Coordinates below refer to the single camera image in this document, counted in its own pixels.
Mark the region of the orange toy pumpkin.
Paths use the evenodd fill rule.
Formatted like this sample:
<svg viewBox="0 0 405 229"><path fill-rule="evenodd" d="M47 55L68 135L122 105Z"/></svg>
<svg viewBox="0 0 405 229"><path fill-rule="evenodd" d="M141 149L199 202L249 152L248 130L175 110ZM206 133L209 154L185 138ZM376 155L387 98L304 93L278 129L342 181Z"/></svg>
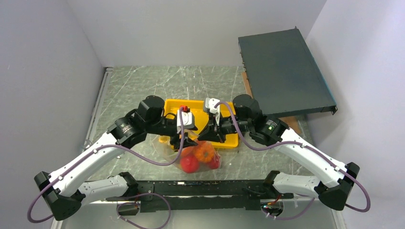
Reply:
<svg viewBox="0 0 405 229"><path fill-rule="evenodd" d="M204 143L194 150L194 156L199 162L208 163L214 157L216 151L210 143Z"/></svg>

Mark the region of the clear dotted zip top bag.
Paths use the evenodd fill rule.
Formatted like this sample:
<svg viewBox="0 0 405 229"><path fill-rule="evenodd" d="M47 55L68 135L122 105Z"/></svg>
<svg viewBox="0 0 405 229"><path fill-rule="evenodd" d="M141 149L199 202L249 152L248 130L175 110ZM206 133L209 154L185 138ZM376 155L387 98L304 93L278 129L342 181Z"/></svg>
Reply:
<svg viewBox="0 0 405 229"><path fill-rule="evenodd" d="M180 157L178 151L173 149L169 143L169 138L159 136L154 139L153 146L164 162L171 162L172 167L176 167L184 173L192 174L216 170L221 167L221 156L209 141L198 141L197 146L186 147L182 150Z"/></svg>

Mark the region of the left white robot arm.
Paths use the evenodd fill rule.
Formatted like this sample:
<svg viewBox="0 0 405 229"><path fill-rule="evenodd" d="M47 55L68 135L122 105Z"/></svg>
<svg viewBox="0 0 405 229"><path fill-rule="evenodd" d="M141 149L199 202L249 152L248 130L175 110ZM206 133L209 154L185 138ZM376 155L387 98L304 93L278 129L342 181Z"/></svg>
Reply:
<svg viewBox="0 0 405 229"><path fill-rule="evenodd" d="M129 172L98 181L89 178L112 159L131 152L148 134L169 137L170 144L179 151L196 145L187 134L188 130L196 130L190 108L182 105L172 118L167 118L164 105L162 98L147 96L74 160L56 171L35 176L40 197L48 205L52 218L67 219L81 206L105 198L132 200L139 193L139 185Z"/></svg>

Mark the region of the red bell pepper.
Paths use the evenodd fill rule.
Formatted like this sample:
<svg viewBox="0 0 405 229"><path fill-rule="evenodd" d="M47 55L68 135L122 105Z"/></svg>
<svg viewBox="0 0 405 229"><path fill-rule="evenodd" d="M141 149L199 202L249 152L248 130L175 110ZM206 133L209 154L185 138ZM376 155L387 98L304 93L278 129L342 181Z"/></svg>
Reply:
<svg viewBox="0 0 405 229"><path fill-rule="evenodd" d="M220 157L218 155L214 155L212 160L208 162L206 165L210 169L218 169L220 167L220 164L221 164Z"/></svg>

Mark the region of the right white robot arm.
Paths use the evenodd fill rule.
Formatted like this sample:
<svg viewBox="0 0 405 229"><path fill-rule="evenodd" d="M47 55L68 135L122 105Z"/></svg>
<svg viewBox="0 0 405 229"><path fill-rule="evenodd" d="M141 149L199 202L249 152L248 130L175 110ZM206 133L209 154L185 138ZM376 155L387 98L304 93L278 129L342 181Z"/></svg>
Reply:
<svg viewBox="0 0 405 229"><path fill-rule="evenodd" d="M263 145L262 151L275 149L312 173L301 176L272 170L263 183L267 197L293 193L317 198L338 211L349 206L347 199L360 171L356 163L346 164L319 151L279 118L263 114L258 101L247 94L235 97L232 105L206 98L203 110L209 120L199 134L200 141L224 143L227 135L242 137L248 133L256 143Z"/></svg>

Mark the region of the orange toy carrot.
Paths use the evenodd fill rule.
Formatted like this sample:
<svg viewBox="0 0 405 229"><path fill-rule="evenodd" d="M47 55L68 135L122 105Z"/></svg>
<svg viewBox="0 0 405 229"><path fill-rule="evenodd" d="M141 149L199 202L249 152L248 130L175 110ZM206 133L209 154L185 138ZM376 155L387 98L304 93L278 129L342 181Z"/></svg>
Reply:
<svg viewBox="0 0 405 229"><path fill-rule="evenodd" d="M185 147L181 151L180 158L186 157L188 155L192 155L194 153L194 150L196 149L197 146L189 146Z"/></svg>

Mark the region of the red toy tomato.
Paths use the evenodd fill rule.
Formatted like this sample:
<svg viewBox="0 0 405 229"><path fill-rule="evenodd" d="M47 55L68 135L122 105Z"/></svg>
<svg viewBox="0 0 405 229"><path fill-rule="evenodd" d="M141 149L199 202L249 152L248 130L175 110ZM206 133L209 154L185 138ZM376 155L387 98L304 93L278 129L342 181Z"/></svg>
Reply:
<svg viewBox="0 0 405 229"><path fill-rule="evenodd" d="M189 154L180 159L180 166L186 173L195 173L199 170L200 163L193 154Z"/></svg>

